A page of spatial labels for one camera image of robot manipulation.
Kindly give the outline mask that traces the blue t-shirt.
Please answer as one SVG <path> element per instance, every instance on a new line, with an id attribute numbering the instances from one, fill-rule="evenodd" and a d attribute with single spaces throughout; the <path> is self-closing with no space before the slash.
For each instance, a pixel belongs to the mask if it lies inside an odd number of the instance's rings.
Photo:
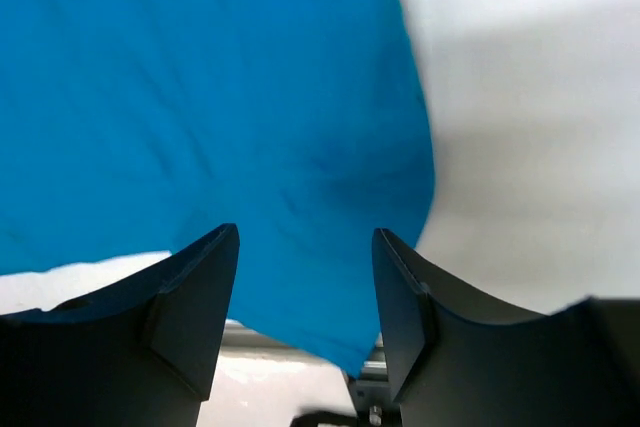
<path id="1" fill-rule="evenodd" d="M 342 370 L 434 193 L 399 0 L 1 0 L 1 271 L 240 233 L 232 319 Z"/>

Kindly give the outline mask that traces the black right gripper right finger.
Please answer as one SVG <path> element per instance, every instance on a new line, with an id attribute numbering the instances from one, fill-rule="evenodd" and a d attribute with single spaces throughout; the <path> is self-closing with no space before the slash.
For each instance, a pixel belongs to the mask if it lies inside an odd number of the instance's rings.
<path id="1" fill-rule="evenodd" d="M 537 313 L 421 257 L 386 229 L 372 260 L 387 372 L 400 403 L 534 403 L 550 391 Z"/>

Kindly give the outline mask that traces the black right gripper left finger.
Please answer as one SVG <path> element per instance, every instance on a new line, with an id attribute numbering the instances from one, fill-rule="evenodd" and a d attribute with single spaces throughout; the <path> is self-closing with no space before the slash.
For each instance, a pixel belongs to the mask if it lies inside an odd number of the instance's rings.
<path id="1" fill-rule="evenodd" d="M 223 224 L 176 254 L 51 310 L 72 322 L 142 309 L 135 328 L 150 351 L 200 402 L 210 397 L 237 269 L 239 232 Z"/>

